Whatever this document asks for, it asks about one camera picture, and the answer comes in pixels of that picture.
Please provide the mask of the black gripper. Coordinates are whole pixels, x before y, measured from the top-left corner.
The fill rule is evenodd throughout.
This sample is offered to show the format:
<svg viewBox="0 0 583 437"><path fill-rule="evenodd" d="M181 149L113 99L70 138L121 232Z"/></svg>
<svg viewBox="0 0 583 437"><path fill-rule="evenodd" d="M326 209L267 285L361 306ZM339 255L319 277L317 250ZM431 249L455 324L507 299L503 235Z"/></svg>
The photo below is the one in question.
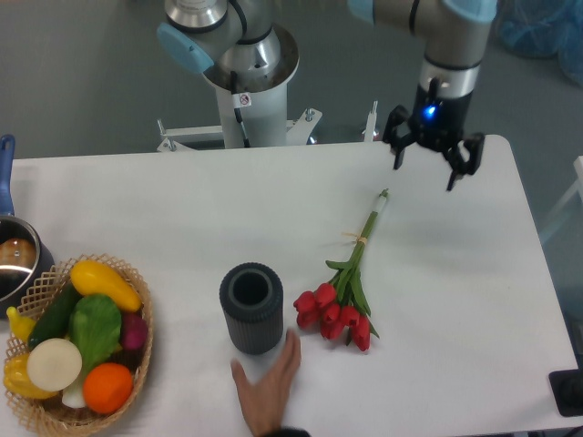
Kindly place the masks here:
<svg viewBox="0 0 583 437"><path fill-rule="evenodd" d="M405 107L395 107L387 118L382 141L394 154L394 170L402 166L404 151L414 142L434 152L444 152L451 168L446 190L452 191L457 180L473 176L479 169L485 135L477 132L463 137L472 93L443 97L441 85L441 81L430 81L427 89L417 88L411 116Z"/></svg>

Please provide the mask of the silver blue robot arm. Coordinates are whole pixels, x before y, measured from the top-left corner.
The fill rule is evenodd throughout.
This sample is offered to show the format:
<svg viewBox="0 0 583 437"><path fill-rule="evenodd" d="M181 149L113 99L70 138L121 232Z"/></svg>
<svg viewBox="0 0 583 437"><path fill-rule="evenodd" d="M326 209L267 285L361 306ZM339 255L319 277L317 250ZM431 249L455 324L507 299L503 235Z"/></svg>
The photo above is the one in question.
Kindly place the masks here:
<svg viewBox="0 0 583 437"><path fill-rule="evenodd" d="M496 16L493 1L352 1L351 13L401 27L425 42L414 107L393 109L383 140L401 164L412 144L442 155L450 181L477 172L481 133L464 123ZM290 143L287 85L299 65L297 44L277 25L269 1L168 1L157 37L182 68L215 88L228 148Z"/></svg>

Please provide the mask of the dark sleeved forearm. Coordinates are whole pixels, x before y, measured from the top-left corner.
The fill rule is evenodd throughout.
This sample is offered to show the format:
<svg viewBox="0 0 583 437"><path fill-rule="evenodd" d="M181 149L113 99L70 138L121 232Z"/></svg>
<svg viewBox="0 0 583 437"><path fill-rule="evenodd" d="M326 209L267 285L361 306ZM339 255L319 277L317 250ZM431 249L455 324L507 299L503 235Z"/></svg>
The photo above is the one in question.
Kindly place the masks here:
<svg viewBox="0 0 583 437"><path fill-rule="evenodd" d="M311 437L311 435L304 429L281 427L277 430L266 432L261 437Z"/></svg>

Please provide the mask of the person's hand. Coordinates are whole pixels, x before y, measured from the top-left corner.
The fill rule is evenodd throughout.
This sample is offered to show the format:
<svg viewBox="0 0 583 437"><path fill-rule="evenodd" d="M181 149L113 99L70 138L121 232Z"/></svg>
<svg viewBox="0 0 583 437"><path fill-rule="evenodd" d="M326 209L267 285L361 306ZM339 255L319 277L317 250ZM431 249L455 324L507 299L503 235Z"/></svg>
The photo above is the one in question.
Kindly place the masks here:
<svg viewBox="0 0 583 437"><path fill-rule="evenodd" d="M281 428L301 361L300 338L288 330L281 354L259 381L251 383L239 361L230 363L242 417L252 436L266 436Z"/></svg>

